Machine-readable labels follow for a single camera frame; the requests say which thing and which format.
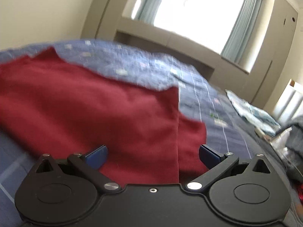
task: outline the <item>patterned bed sheet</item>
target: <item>patterned bed sheet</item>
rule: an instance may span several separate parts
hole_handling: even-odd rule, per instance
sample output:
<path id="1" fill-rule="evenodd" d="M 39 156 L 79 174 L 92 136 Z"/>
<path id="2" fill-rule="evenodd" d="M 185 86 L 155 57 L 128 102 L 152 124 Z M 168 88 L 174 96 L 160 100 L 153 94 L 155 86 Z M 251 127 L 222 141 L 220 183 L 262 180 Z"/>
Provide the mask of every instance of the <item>patterned bed sheet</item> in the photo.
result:
<path id="1" fill-rule="evenodd" d="M 193 66 L 168 54 L 152 54 L 114 42 L 74 40 L 2 51 L 0 64 L 25 54 L 34 56 L 49 46 L 54 46 L 67 62 L 105 77 L 158 90 L 178 86 L 179 109 L 187 117 L 205 123 L 208 146 L 220 153 L 233 152 L 244 159 L 253 156 L 254 150 L 235 129 L 217 91 Z M 0 131 L 0 161 L 0 226 L 17 226 L 21 219 L 14 206 L 14 195 L 34 159 Z"/>

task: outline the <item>folded red fabric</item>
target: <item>folded red fabric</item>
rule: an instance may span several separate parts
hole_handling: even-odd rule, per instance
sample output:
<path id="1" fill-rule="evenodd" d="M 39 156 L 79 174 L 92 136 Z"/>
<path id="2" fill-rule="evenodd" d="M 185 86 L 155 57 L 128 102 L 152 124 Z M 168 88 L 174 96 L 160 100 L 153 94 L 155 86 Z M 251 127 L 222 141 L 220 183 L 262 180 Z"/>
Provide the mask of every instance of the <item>folded red fabric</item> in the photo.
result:
<path id="1" fill-rule="evenodd" d="M 49 48 L 0 65 L 0 127 L 34 156 L 105 144 L 100 172 L 121 185 L 177 183 L 207 168 L 204 123 L 178 111 L 178 88 L 155 91 L 66 63 Z"/>

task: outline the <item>window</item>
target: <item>window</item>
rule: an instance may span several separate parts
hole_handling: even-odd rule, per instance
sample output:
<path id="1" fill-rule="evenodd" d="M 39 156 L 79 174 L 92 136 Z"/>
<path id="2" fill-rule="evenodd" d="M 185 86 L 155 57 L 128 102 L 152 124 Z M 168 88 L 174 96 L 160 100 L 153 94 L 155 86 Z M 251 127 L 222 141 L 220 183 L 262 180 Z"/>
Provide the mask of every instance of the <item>window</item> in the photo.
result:
<path id="1" fill-rule="evenodd" d="M 154 26 L 221 53 L 243 0 L 162 0 Z"/>

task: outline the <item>white radiator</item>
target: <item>white radiator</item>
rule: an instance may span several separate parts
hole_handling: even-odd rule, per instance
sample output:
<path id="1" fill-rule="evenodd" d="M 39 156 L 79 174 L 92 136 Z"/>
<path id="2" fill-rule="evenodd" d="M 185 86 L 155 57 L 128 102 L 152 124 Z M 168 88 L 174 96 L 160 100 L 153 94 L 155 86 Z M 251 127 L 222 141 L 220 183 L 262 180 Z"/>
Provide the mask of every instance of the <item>white radiator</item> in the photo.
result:
<path id="1" fill-rule="evenodd" d="M 294 117 L 302 114 L 303 86 L 290 80 L 272 111 L 272 116 L 283 126 Z"/>

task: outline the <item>blue-gray curtain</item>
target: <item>blue-gray curtain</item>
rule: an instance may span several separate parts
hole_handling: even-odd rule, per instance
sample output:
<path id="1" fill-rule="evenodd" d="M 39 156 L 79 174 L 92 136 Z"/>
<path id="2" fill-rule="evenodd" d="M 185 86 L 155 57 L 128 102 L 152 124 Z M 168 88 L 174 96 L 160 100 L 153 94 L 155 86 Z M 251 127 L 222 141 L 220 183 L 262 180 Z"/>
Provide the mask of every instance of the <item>blue-gray curtain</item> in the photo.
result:
<path id="1" fill-rule="evenodd" d="M 238 18 L 221 52 L 230 62 L 239 63 L 254 28 L 262 0 L 244 0 Z"/>
<path id="2" fill-rule="evenodd" d="M 136 19 L 147 24 L 154 24 L 161 1 L 162 0 L 144 0 L 141 9 L 139 9 L 137 13 Z"/>

